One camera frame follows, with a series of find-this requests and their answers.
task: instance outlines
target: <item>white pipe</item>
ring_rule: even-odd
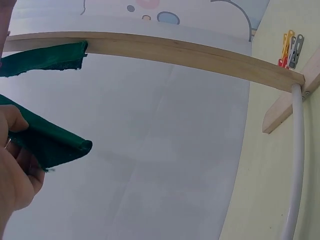
[[[282,230],[282,240],[292,240],[294,238],[305,166],[305,125],[301,87],[298,84],[294,84],[291,88],[293,108],[293,175],[290,190],[290,206]]]

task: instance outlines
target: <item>white wall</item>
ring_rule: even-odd
[[[24,19],[10,30],[137,33],[251,53],[246,40],[112,17]],[[46,174],[5,240],[219,238],[242,148],[247,81],[90,54],[78,71],[1,78],[0,93],[93,141],[88,156]]]

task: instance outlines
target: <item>yellow clothespin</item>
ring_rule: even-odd
[[[282,55],[281,58],[284,59],[285,57],[288,57],[289,55],[289,45],[290,45],[290,39],[295,35],[295,32],[293,30],[289,30],[288,33],[285,33],[283,35],[283,48],[282,48]]]

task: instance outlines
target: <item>yellow wall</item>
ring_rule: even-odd
[[[296,71],[320,46],[320,0],[270,0],[252,43],[252,56],[277,64],[283,34],[305,37]],[[293,119],[270,135],[264,115],[280,91],[251,83],[237,177],[220,240],[278,240],[289,207]],[[295,240],[320,239],[320,89],[304,102],[305,164]]]

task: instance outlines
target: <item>green cloth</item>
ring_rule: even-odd
[[[81,41],[22,51],[1,59],[0,77],[12,77],[30,70],[81,69],[88,43]]]
[[[11,141],[29,150],[44,170],[87,155],[92,142],[58,127],[0,94],[0,105],[15,105],[29,123],[21,132],[9,131]]]

